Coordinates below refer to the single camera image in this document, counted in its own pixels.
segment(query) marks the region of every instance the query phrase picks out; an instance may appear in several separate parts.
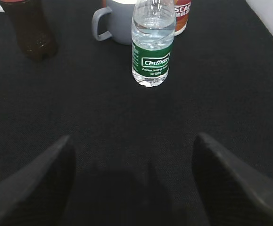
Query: gray mug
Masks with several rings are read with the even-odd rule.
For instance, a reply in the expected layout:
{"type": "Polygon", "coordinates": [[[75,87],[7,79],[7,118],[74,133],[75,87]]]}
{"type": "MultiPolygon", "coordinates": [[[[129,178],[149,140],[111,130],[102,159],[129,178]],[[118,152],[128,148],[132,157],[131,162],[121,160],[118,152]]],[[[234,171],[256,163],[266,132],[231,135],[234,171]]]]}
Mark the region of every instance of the gray mug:
{"type": "Polygon", "coordinates": [[[131,45],[131,24],[135,0],[107,0],[106,7],[97,10],[92,18],[92,34],[98,41],[113,38],[114,41],[131,45]],[[98,24],[102,16],[108,14],[107,31],[98,34],[98,24]]]}

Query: dark brown bottle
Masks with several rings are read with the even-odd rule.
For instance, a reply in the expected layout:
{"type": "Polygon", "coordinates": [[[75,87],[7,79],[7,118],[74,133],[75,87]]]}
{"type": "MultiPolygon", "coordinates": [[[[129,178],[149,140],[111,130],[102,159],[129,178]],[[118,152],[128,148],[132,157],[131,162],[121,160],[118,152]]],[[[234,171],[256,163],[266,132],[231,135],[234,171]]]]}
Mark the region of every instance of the dark brown bottle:
{"type": "Polygon", "coordinates": [[[16,31],[21,51],[34,61],[56,54],[58,45],[45,19],[41,0],[0,0],[16,31]]]}

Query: green bottle label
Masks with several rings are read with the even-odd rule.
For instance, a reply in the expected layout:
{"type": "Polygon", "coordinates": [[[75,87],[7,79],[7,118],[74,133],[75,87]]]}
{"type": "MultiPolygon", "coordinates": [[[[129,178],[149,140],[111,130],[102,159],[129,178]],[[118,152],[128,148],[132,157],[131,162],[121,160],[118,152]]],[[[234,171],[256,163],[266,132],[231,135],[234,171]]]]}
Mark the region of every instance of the green bottle label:
{"type": "Polygon", "coordinates": [[[161,50],[146,50],[132,43],[132,66],[144,77],[158,77],[169,69],[172,45],[161,50]]]}

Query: can label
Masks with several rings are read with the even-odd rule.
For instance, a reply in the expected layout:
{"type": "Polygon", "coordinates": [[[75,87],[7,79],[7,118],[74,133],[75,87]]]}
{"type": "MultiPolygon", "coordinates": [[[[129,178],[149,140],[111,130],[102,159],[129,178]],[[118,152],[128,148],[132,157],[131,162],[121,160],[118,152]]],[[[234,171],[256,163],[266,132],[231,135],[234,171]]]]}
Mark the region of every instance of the can label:
{"type": "Polygon", "coordinates": [[[146,50],[132,43],[132,66],[144,77],[158,77],[169,70],[172,44],[161,50],[146,50]]]}
{"type": "Polygon", "coordinates": [[[175,0],[176,32],[184,28],[189,19],[191,0],[175,0]]]}

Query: black table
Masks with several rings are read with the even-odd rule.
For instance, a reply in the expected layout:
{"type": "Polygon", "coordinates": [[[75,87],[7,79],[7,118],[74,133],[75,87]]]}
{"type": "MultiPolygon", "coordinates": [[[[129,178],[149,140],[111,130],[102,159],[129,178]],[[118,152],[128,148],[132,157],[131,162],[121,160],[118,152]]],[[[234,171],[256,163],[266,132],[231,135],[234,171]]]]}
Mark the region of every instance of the black table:
{"type": "Polygon", "coordinates": [[[244,0],[195,0],[169,76],[153,89],[134,81],[131,47],[92,38],[100,1],[44,6],[60,48],[40,64],[20,53],[0,14],[0,181],[71,134],[77,185],[64,225],[85,225],[106,192],[117,205],[97,205],[97,222],[111,210],[116,221],[124,206],[121,224],[133,225],[142,218],[129,214],[150,194],[156,216],[172,209],[208,225],[190,165],[201,131],[273,178],[273,37],[244,0]]]}

